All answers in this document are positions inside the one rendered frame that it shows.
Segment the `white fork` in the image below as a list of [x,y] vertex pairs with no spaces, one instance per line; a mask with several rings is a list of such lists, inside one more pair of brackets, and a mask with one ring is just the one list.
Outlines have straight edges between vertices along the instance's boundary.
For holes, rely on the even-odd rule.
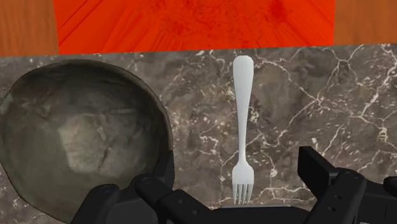
[[249,101],[253,86],[254,62],[247,55],[233,60],[233,84],[237,106],[238,161],[232,169],[233,203],[247,204],[252,196],[254,170],[246,159],[246,134]]

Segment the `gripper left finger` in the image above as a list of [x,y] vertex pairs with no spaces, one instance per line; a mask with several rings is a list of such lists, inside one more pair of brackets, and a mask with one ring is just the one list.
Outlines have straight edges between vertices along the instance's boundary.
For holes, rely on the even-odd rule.
[[120,190],[116,184],[92,188],[70,224],[119,224],[109,219],[111,209],[120,197],[134,196],[147,204],[157,215],[158,224],[214,224],[212,211],[183,190],[173,190],[174,154],[163,153],[151,174],[134,177],[129,186]]

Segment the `grey stone bowl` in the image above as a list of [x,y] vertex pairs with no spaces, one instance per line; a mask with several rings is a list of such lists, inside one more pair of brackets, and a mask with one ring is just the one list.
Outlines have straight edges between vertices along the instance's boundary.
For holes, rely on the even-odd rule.
[[104,62],[72,59],[33,69],[0,101],[0,164],[21,198],[63,222],[93,187],[126,187],[171,148],[157,95]]

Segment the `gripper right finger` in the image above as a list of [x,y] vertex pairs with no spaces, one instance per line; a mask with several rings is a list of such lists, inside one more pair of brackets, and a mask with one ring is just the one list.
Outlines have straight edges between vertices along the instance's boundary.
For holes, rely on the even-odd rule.
[[375,183],[310,146],[299,147],[297,173],[317,199],[303,224],[397,224],[397,176]]

